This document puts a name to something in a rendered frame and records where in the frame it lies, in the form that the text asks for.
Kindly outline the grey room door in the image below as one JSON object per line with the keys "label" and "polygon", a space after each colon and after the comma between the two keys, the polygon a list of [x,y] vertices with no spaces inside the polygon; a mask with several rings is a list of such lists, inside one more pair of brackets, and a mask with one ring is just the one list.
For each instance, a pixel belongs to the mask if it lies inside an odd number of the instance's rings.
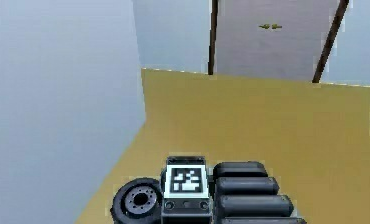
{"label": "grey room door", "polygon": [[212,0],[212,72],[320,82],[349,2]]}

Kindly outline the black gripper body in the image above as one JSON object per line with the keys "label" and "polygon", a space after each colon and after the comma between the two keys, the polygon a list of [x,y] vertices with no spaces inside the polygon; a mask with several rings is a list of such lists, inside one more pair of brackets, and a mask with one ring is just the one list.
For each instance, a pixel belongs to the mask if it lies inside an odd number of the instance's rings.
{"label": "black gripper body", "polygon": [[162,193],[159,181],[137,178],[123,185],[112,200],[114,224],[160,224]]}

